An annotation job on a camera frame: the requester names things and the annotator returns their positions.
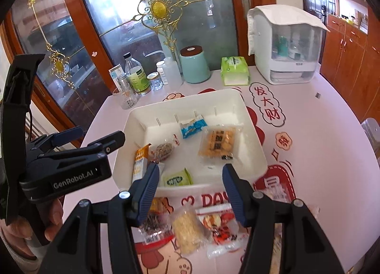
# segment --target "storage tray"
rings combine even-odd
[[[208,163],[198,156],[202,133],[182,139],[179,122],[190,121],[202,115],[209,126],[242,125],[239,144],[234,159],[216,160]],[[164,161],[163,175],[170,175],[186,167],[194,185],[164,187],[163,176],[156,191],[158,197],[184,196],[206,192],[212,188],[223,188],[222,168],[232,163],[240,178],[250,183],[267,171],[267,161],[240,93],[225,89],[204,94],[163,101],[135,108],[129,114],[124,128],[125,144],[118,150],[113,179],[120,190],[128,190],[132,184],[134,155],[139,147],[148,143],[152,147],[172,139],[176,134],[180,145]]]

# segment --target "green tissue pack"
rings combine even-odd
[[[249,70],[244,57],[222,57],[220,74],[224,85],[249,84]]]

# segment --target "gold decorative ornament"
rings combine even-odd
[[[42,30],[42,27],[37,18],[36,11],[34,9],[35,3],[36,3],[36,0],[29,0],[28,7],[29,9],[33,10],[33,14],[34,14],[34,17],[36,18],[38,28],[41,31],[41,34],[46,43],[46,50],[50,52],[50,55],[49,55],[50,63],[53,64],[51,74],[54,74],[57,78],[67,82],[68,86],[72,88],[73,90],[75,90],[74,83],[70,80],[71,79],[70,71],[65,69],[65,65],[69,64],[70,57],[67,57],[63,53],[60,53],[57,50],[54,50],[53,46],[46,39],[46,36]]]
[[[177,29],[179,20],[183,14],[183,7],[195,3],[208,0],[140,0],[137,6],[138,14],[135,15],[133,21],[141,21],[141,23],[165,37],[164,45],[168,46],[175,57],[176,39],[173,32]],[[154,25],[148,25],[149,21],[153,21]]]

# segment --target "transparent cabinet door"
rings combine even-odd
[[[36,0],[34,10],[39,24],[28,1],[16,0],[11,9],[22,48],[25,53],[46,54],[38,67],[37,77],[68,118],[86,131],[105,99],[111,95],[110,90],[84,48],[65,1]],[[52,49],[70,57],[64,69],[70,72],[68,81],[73,86],[53,73],[45,39]]]
[[[221,57],[238,55],[236,23],[232,0],[189,0],[173,33],[177,54],[190,45],[202,46],[211,69],[220,69]],[[94,26],[113,64],[124,66],[123,54],[131,52],[146,72],[156,70],[155,63],[169,56],[165,38],[133,21],[140,0],[84,0]],[[150,5],[140,3],[140,12]],[[154,20],[145,19],[152,27]]]

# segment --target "drawer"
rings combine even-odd
[[[352,25],[346,25],[345,35],[351,38],[354,42],[358,43],[362,47],[366,45],[367,35],[363,33],[361,30],[353,27]]]
[[[342,19],[339,19],[333,15],[328,15],[327,17],[327,26],[333,28],[334,30],[344,34],[345,29],[346,29],[346,24]]]

